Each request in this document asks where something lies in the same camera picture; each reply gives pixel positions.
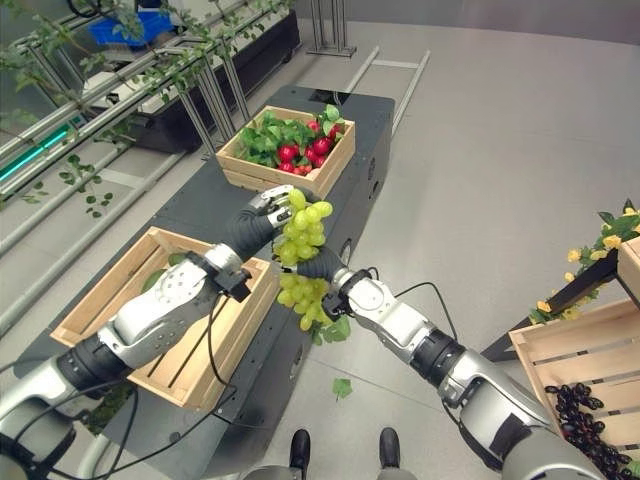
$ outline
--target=empty wooden crate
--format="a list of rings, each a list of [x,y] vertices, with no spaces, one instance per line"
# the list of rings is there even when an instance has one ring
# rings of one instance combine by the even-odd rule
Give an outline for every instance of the empty wooden crate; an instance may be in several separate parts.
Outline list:
[[[51,336],[65,345],[75,345],[95,333],[122,305],[139,295],[153,272],[167,268],[170,254],[189,250],[204,254],[209,248],[208,243],[150,228],[71,310]],[[211,330],[214,359],[223,379],[235,370],[278,290],[276,269],[270,262],[252,258],[244,267],[252,276],[248,281],[252,293],[242,303],[229,299]],[[207,318],[198,320],[169,352],[133,372],[129,379],[181,407],[213,408],[224,386],[211,370],[207,324]]]

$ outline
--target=black shoe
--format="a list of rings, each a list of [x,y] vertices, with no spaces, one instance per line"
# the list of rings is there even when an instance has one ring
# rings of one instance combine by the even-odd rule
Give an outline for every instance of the black shoe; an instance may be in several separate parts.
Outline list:
[[[382,468],[400,468],[400,440],[391,427],[380,432],[380,465]]]
[[[311,437],[304,429],[298,430],[291,439],[289,466],[302,471],[302,480],[307,478],[307,467],[311,458]]]

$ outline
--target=floor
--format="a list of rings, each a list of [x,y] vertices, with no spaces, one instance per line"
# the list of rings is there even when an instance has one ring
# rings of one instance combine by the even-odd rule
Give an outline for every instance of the floor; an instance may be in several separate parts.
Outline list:
[[[301,36],[310,45],[304,21]],[[394,291],[423,280],[437,283],[461,342],[482,349],[562,286],[572,267],[567,250],[590,243],[599,229],[595,212],[617,211],[627,197],[640,204],[640,50],[357,22],[349,24],[349,39],[358,47],[351,60],[299,51],[249,99],[250,108],[284,84],[344,88],[376,45],[378,58],[401,62],[418,62],[431,51],[351,264],[376,265]],[[399,102],[411,74],[372,67],[355,91]],[[140,150],[125,155],[110,168],[142,175],[161,161]],[[201,165],[197,154],[183,159],[90,247],[0,341],[0,363],[14,359]],[[120,184],[108,186],[126,194]],[[10,223],[1,215],[4,236]],[[0,260],[3,307],[78,236],[81,230],[61,228],[71,215],[78,228],[88,228],[67,207],[57,215]],[[601,301],[622,296],[612,285]],[[405,301],[446,329],[431,292],[415,291]],[[375,478],[378,434],[390,425],[400,435],[403,466],[418,478],[496,478],[459,438],[434,390],[373,335],[355,325],[352,330],[348,341],[311,351],[260,465],[286,462],[291,435],[304,426],[312,437],[309,479]],[[526,382],[515,362],[504,366]],[[354,388],[340,401],[331,393],[336,376],[352,379]],[[6,377],[0,387],[11,383]],[[61,468],[75,471],[81,453],[76,448]],[[140,475],[163,478],[144,466],[113,478]]]

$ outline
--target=metal frame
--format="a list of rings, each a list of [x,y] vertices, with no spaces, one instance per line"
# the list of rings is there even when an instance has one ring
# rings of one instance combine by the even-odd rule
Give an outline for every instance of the metal frame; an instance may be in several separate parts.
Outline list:
[[[307,53],[312,55],[351,57],[356,52],[356,47],[347,46],[347,21],[344,10],[344,0],[331,0],[333,43],[330,44],[326,41],[320,0],[311,0],[311,23],[313,25],[313,48],[307,50]]]
[[[351,93],[353,91],[353,89],[356,87],[356,85],[358,85],[358,82],[360,82],[360,79],[364,76],[364,74],[367,72],[367,70],[371,65],[378,65],[381,67],[392,67],[392,68],[409,68],[409,69],[415,70],[415,73],[413,74],[413,77],[411,77],[411,81],[407,86],[407,90],[404,92],[402,100],[400,100],[400,103],[396,108],[396,112],[393,115],[393,125],[391,127],[391,136],[393,137],[393,135],[396,133],[396,129],[398,128],[398,125],[400,124],[400,121],[402,120],[404,111],[407,109],[407,105],[409,105],[409,100],[411,100],[411,97],[413,96],[413,92],[416,89],[416,86],[418,85],[418,80],[420,80],[420,77],[422,76],[422,73],[424,72],[424,69],[427,66],[427,62],[429,61],[429,57],[431,56],[431,51],[427,50],[425,54],[422,56],[422,59],[420,60],[419,63],[396,62],[394,60],[378,60],[376,57],[378,56],[379,52],[380,52],[379,46],[376,46],[371,51],[367,59],[360,66],[356,74],[353,76],[353,78],[345,88],[345,92]]]

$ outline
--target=red radish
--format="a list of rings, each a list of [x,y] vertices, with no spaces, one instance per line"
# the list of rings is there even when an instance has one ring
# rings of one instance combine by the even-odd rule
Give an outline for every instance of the red radish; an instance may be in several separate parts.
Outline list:
[[[283,145],[278,149],[278,157],[281,162],[291,163],[296,157],[296,150],[290,145]]]
[[[316,152],[313,151],[313,147],[311,146],[304,149],[304,156],[307,157],[310,162],[313,162],[314,158],[318,158],[318,155],[316,155]]]
[[[318,156],[325,155],[330,148],[331,148],[330,138],[322,137],[313,142],[313,151]]]
[[[318,125],[318,122],[316,122],[315,120],[307,122],[307,127],[313,130],[314,133],[318,133],[320,131],[320,125]]]
[[[280,165],[278,165],[278,170],[282,170],[283,172],[289,172],[289,173],[294,173],[294,167],[293,164],[290,162],[281,162]]]
[[[315,168],[320,168],[322,165],[324,165],[326,159],[327,157],[316,157],[316,159],[312,162],[313,166]]]
[[[331,140],[335,140],[336,133],[343,133],[342,125],[340,125],[339,123],[336,123],[333,125],[333,127],[331,127],[331,130],[329,130],[329,138]]]

